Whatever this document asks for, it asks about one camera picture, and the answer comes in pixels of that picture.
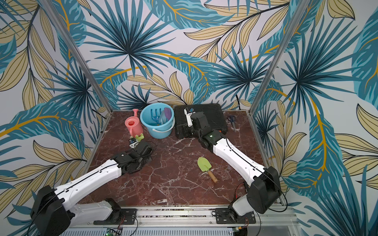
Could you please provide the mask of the green fork wooden handle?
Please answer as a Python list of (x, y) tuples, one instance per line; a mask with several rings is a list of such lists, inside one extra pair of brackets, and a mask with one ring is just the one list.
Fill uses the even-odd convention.
[(136, 135), (134, 138), (135, 138), (136, 142), (139, 143), (139, 142), (141, 142), (141, 140), (144, 139), (144, 134), (141, 133), (140, 135)]

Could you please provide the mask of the purple shovel pink handle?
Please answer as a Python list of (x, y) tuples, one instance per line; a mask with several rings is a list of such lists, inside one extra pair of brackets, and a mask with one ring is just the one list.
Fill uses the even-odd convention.
[(164, 108), (164, 115), (165, 115), (166, 122), (168, 122), (172, 118), (172, 111), (171, 111), (171, 109), (165, 107)]

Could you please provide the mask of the pink plastic watering can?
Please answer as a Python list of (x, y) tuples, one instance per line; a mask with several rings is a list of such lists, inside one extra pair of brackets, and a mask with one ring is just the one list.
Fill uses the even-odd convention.
[(133, 116), (125, 120), (125, 126), (127, 127), (130, 135), (133, 138), (136, 138), (137, 136), (140, 137), (141, 134), (143, 133), (143, 127), (137, 114), (138, 109), (133, 109), (132, 111), (133, 111)]

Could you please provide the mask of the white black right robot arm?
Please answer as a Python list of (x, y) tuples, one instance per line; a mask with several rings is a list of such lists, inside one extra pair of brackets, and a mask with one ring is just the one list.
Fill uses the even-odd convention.
[(174, 115), (176, 126), (195, 137), (201, 146), (222, 158), (244, 179), (249, 188), (246, 195), (232, 201), (229, 212), (243, 216), (249, 212), (264, 214), (282, 195), (279, 173), (274, 167), (264, 167), (240, 151), (226, 137), (223, 115), (208, 118), (202, 111), (184, 108)]

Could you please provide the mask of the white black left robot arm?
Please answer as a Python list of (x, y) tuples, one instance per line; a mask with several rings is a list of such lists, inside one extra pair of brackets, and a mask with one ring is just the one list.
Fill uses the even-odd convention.
[(83, 205), (79, 202), (108, 182), (140, 171), (151, 162), (156, 147), (155, 143), (142, 140), (73, 181), (43, 187), (34, 200), (31, 224), (42, 236), (59, 236), (69, 227), (90, 222), (121, 226), (133, 214), (125, 213), (113, 199)]

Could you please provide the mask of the black plastic tool case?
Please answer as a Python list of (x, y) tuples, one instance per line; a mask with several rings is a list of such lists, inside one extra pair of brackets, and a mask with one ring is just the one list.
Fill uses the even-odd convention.
[(193, 132), (195, 128), (199, 127), (195, 122), (192, 122), (192, 126), (188, 126), (187, 114), (203, 112), (208, 124), (212, 130), (219, 130), (222, 134), (226, 135), (228, 132), (227, 124), (221, 106), (217, 103), (211, 104), (199, 104), (199, 105), (180, 105), (174, 108), (175, 116), (175, 136), (178, 139), (193, 138)]

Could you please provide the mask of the light blue plastic bucket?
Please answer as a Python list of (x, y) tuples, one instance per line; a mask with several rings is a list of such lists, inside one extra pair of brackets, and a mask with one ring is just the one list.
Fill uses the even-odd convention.
[(140, 120), (155, 139), (167, 138), (175, 126), (174, 111), (165, 103), (146, 106), (141, 111)]

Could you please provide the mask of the blue handled scissors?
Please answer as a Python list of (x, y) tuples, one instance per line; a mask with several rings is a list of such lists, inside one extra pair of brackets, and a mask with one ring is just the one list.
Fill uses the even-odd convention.
[(234, 115), (230, 115), (228, 116), (227, 118), (229, 120), (229, 122), (231, 123), (232, 127), (233, 127), (233, 130), (236, 131), (236, 126), (235, 126), (235, 120), (236, 120), (236, 117)]

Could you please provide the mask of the aluminium front rail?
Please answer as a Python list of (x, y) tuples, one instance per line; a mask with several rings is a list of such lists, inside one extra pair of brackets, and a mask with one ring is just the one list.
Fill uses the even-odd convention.
[(294, 210), (249, 213), (241, 222), (227, 220), (223, 205), (134, 206), (132, 221), (123, 226), (92, 222), (68, 228), (64, 236), (301, 236)]

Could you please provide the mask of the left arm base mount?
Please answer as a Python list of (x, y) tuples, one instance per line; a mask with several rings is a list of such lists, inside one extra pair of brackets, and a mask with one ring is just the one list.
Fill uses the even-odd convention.
[(111, 205), (112, 212), (103, 221), (104, 225), (133, 225), (136, 222), (137, 209), (122, 208), (113, 199), (105, 199)]

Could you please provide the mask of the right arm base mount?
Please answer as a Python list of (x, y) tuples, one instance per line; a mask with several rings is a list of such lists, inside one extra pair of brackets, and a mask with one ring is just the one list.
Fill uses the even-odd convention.
[(256, 218), (254, 212), (246, 213), (243, 216), (239, 216), (237, 213), (230, 212), (229, 208), (216, 208), (212, 211), (212, 216), (216, 218), (217, 224), (256, 224)]

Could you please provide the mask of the aluminium left corner post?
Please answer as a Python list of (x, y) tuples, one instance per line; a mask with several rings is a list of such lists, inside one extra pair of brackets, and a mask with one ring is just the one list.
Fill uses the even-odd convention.
[(75, 58), (78, 65), (81, 67), (84, 75), (86, 76), (89, 83), (92, 85), (93, 90), (96, 92), (96, 94), (99, 97), (100, 102), (102, 105), (106, 108), (108, 113), (112, 113), (113, 109), (109, 105), (107, 98), (103, 95), (98, 83), (96, 82), (90, 68), (88, 67), (86, 61), (84, 60), (84, 57), (81, 55), (79, 48), (77, 47), (74, 39), (72, 38), (70, 32), (68, 29), (64, 26), (64, 21), (60, 17), (58, 11), (53, 6), (52, 1), (42, 0), (40, 1), (42, 4), (42, 7), (47, 13), (47, 16), (50, 18), (54, 26), (56, 27), (59, 34), (62, 36), (64, 42), (66, 43), (68, 49), (71, 51), (73, 57)]

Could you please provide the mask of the aluminium corner post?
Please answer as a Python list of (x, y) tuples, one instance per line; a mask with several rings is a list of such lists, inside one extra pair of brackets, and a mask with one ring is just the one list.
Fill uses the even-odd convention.
[(251, 108), (249, 110), (249, 115), (251, 117), (253, 116), (253, 114), (257, 110), (259, 101), (263, 97), (264, 92), (265, 92), (265, 90), (266, 90), (266, 88), (269, 84), (269, 81), (270, 81), (270, 79), (271, 79), (271, 77), (274, 73), (274, 70), (275, 70), (281, 56), (284, 54), (292, 36), (294, 35), (294, 33), (296, 31), (296, 27), (300, 23), (300, 20), (301, 20), (303, 14), (305, 13), (306, 7), (308, 6), (309, 2), (310, 2), (309, 0), (306, 0), (306, 1), (300, 1), (298, 3), (298, 7), (296, 8), (296, 10), (294, 12), (293, 17), (289, 21), (288, 29), (287, 29), (286, 33), (283, 35), (280, 44), (278, 45), (278, 48), (276, 50), (276, 53), (274, 54), (274, 57), (271, 61), (271, 64), (270, 64), (270, 66), (269, 66), (269, 68), (268, 68), (268, 70), (265, 74), (265, 77), (264, 77), (262, 83), (260, 84), (259, 90), (258, 90), (258, 92), (255, 96), (254, 102), (251, 105)]
[(103, 95), (98, 83), (96, 82), (90, 68), (88, 67), (86, 61), (84, 60), (84, 57), (81, 55), (79, 48), (77, 47), (74, 39), (72, 38), (70, 32), (68, 29), (64, 26), (64, 21), (60, 17), (58, 11), (53, 6), (52, 1), (42, 0), (40, 1), (42, 4), (42, 7), (47, 13), (47, 16), (50, 18), (54, 26), (56, 27), (59, 34), (62, 36), (64, 42), (66, 43), (68, 49), (71, 51), (73, 57), (75, 58), (78, 65), (81, 67), (84, 75), (86, 76), (89, 83), (92, 85), (93, 90), (96, 92), (96, 94), (99, 97), (100, 102), (102, 105), (106, 108), (108, 113), (112, 113), (113, 109), (109, 105), (107, 98)]

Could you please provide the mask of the aluminium right corner post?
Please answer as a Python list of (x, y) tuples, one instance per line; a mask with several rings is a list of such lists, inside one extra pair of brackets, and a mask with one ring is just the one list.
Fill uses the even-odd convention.
[(289, 21), (288, 29), (287, 29), (286, 33), (283, 35), (280, 44), (278, 45), (278, 48), (276, 50), (276, 53), (274, 54), (274, 57), (271, 61), (271, 64), (270, 64), (270, 66), (269, 66), (269, 68), (268, 68), (268, 70), (265, 74), (265, 77), (264, 77), (262, 83), (260, 84), (259, 90), (258, 90), (258, 92), (255, 96), (254, 102), (251, 105), (251, 108), (249, 110), (249, 115), (251, 117), (253, 116), (253, 114), (257, 110), (259, 101), (263, 97), (264, 92), (265, 92), (265, 90), (266, 90), (266, 88), (269, 84), (269, 81), (270, 81), (270, 79), (271, 79), (271, 77), (274, 73), (274, 70), (275, 70), (281, 56), (284, 54), (292, 36), (294, 35), (294, 33), (296, 31), (296, 27), (300, 23), (300, 20), (301, 20), (303, 14), (305, 13), (306, 7), (308, 6), (309, 2), (310, 2), (309, 0), (306, 0), (306, 1), (300, 1), (298, 3), (298, 7), (296, 8), (296, 10), (294, 12), (293, 17)]

